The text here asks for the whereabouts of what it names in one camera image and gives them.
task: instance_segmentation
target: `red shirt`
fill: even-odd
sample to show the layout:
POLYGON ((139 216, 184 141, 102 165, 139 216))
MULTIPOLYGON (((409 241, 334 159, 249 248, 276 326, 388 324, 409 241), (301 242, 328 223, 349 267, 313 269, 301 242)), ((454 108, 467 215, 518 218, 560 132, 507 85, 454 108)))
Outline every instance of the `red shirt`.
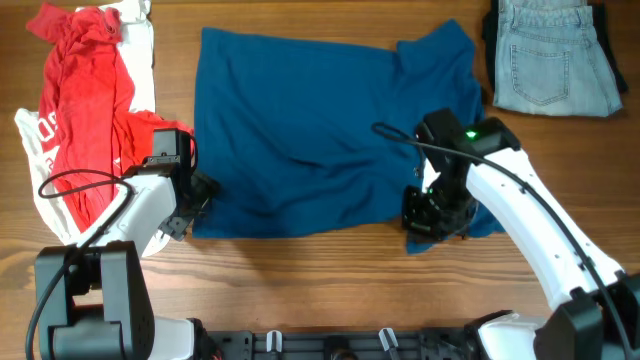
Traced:
MULTIPOLYGON (((134 85, 116 48, 121 41, 117 10, 90 7, 71 13, 44 3, 27 29, 54 44, 44 67, 38 109, 43 151, 59 146, 52 175, 94 169, 120 176, 151 155, 154 129, 193 133, 149 111, 129 112, 134 85)), ((71 174, 54 181, 54 186, 63 192, 103 180, 99 175, 71 174)), ((102 214, 115 191, 115 186, 101 186, 65 197, 80 231, 102 214)))

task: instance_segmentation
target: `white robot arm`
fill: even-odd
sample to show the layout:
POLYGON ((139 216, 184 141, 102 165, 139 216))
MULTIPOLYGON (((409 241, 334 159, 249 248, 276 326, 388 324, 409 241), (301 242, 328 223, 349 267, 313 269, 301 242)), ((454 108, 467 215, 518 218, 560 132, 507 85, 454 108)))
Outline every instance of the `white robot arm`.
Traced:
MULTIPOLYGON (((461 130, 456 128, 457 120, 450 113, 437 114, 434 119, 425 120, 422 130, 426 135, 422 134, 422 137, 426 136, 426 140, 421 136, 418 136, 419 141, 407 141, 406 138, 385 135, 413 145, 432 143, 428 145, 431 150, 427 155, 436 170, 442 172, 431 187, 418 190, 419 196, 407 192, 408 198, 424 201, 416 203, 405 198, 403 224, 410 231, 420 230, 430 237, 449 235, 454 233, 451 229, 459 228, 460 221, 468 220, 466 209, 477 199, 495 215, 523 253, 542 285, 549 307, 554 311, 548 321, 514 313, 483 321, 478 324, 477 331, 474 330, 475 337, 469 338, 476 348, 469 358, 577 359, 583 358, 585 353, 590 353, 589 359, 638 358, 640 333, 635 329, 640 322, 640 283, 637 277, 627 277, 620 265, 578 228, 544 187, 517 139, 501 123, 496 127, 495 122, 487 122, 490 126, 481 124, 472 130, 461 130), (452 133, 459 135, 461 131, 473 136, 462 140, 451 136, 452 133), (434 150, 438 146, 489 160, 524 180, 529 190, 485 162, 452 161, 452 158, 434 150), (566 232, 548 209, 532 195, 532 190, 541 196, 573 235, 604 286, 612 289, 612 293, 619 290, 613 301, 619 309, 623 308, 620 312, 628 333, 622 336, 632 340, 632 356, 635 357, 630 357, 629 350, 624 349, 626 345, 613 326, 610 310, 601 299, 602 289, 587 271, 589 266, 584 264, 583 257, 578 255, 579 250, 567 239, 566 232), (418 213, 428 216, 420 218, 416 215, 418 213)), ((211 180, 197 172, 185 175, 189 165, 185 165, 184 146, 182 154, 179 148, 174 146, 167 150, 165 146, 156 151, 154 141, 154 155, 157 156, 127 173, 125 181, 135 189, 133 201, 92 244, 84 256, 85 261, 69 268, 64 281, 58 282, 44 307, 39 324, 43 359, 223 360, 221 354, 207 352, 215 346, 199 321, 153 317, 138 261, 158 229, 175 238, 183 236, 186 226, 215 193, 216 186, 211 180), (174 155, 178 159, 177 165, 171 161, 167 164, 167 159, 174 155), (103 288, 104 306, 91 311, 75 307, 72 296, 84 294, 89 285, 96 284, 103 288)), ((126 192, 125 187, 119 188, 118 196, 96 223, 100 224, 114 214, 124 201, 126 192)), ((87 234, 98 229, 96 225, 87 234)), ((89 238, 89 235, 81 236, 77 245, 81 246, 89 238)), ((40 300, 45 286, 52 280, 52 273, 62 266, 74 249, 48 248, 38 256, 36 289, 40 300)), ((379 336, 388 358, 401 359, 399 354, 402 352, 398 351, 399 342, 393 331, 383 329, 379 336)), ((282 352, 287 350, 279 332, 270 333, 265 342, 267 351, 264 356, 280 359, 282 352)), ((295 359, 317 358, 315 353, 306 354, 307 357, 301 355, 295 359)), ((253 359, 258 357, 247 357, 247 360, 253 359)))

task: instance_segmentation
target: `wood grain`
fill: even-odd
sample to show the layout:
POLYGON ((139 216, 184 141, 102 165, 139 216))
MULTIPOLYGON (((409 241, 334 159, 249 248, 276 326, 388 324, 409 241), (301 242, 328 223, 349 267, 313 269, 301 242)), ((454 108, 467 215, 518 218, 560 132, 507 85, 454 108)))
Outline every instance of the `wood grain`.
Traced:
MULTIPOLYGON (((32 201, 13 122, 36 110, 50 45, 27 33, 39 0, 0 1, 0 359, 22 359, 34 306, 33 261, 58 241, 32 201)), ((53 1, 66 6, 95 1, 53 1)), ((200 31, 336 41, 393 49, 448 18, 475 41, 474 72, 487 84, 480 22, 488 1, 154 0, 158 113, 193 124, 200 31)), ((610 119, 545 118, 487 108, 520 137, 539 175, 577 223, 630 272, 640 271, 640 3, 607 2, 614 51, 631 93, 610 119)), ((198 317, 215 330, 376 329, 461 325, 500 309, 546 315, 546 301, 505 235, 450 241, 407 256, 398 223, 304 239, 171 243, 143 260, 154 311, 198 317)), ((88 301, 97 300, 94 294, 88 301)))

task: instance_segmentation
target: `blue shirt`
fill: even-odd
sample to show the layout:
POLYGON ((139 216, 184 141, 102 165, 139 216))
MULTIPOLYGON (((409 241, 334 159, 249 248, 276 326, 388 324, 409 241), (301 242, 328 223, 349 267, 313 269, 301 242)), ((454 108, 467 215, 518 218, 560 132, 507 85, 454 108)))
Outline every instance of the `blue shirt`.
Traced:
MULTIPOLYGON (((481 120, 474 51, 453 20, 397 51, 203 29, 198 167, 221 192, 194 236, 297 237, 399 216, 404 188, 420 184, 418 152, 371 124, 412 134, 446 107, 481 120)), ((501 229, 484 208, 474 222, 472 236, 501 229)))

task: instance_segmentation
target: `folded jeans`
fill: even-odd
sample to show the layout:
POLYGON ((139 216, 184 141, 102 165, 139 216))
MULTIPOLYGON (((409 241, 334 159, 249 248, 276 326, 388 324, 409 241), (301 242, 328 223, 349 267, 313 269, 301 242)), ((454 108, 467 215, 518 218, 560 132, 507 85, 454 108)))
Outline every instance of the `folded jeans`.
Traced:
POLYGON ((523 113, 608 116, 620 108, 615 77, 582 0, 502 0, 494 105, 523 113), (515 4, 526 3, 533 8, 515 4))

